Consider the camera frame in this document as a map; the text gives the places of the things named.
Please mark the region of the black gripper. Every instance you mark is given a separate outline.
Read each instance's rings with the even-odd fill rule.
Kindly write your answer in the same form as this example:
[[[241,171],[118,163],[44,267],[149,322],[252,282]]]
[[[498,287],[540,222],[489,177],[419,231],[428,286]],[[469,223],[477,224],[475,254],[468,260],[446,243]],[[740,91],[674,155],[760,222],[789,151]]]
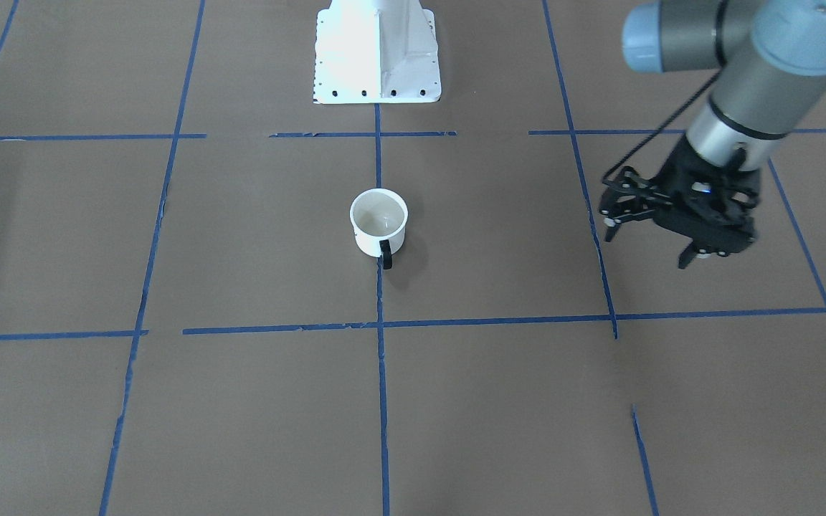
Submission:
[[[731,223],[751,212],[761,201],[759,168],[741,171],[737,166],[747,157],[738,149],[724,166],[703,159],[687,137],[682,137],[653,177],[642,178],[632,166],[606,173],[601,183],[605,190],[599,200],[599,214],[606,226],[605,241],[613,241],[626,223],[655,219],[661,209],[687,208],[709,220]],[[665,205],[665,195],[669,204]],[[678,269],[685,269],[697,258],[711,256],[711,245],[692,239],[678,255]]]

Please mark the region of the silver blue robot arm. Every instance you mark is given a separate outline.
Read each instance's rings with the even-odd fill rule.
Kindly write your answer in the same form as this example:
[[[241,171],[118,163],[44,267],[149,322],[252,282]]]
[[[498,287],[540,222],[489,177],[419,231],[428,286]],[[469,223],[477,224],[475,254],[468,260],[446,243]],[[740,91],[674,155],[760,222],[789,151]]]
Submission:
[[[688,238],[678,256],[740,254],[757,239],[761,167],[826,94],[826,1],[652,1],[622,27],[639,73],[712,71],[685,102],[706,101],[660,170],[628,159],[604,173],[597,211],[605,241],[652,220]]]

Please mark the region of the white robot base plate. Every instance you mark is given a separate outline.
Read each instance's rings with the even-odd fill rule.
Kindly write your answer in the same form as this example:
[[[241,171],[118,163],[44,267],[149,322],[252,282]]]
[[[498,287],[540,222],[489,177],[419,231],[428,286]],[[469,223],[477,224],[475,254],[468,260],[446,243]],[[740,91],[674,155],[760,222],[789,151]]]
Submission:
[[[442,97],[435,14],[419,1],[332,1],[315,18],[314,50],[315,104]]]

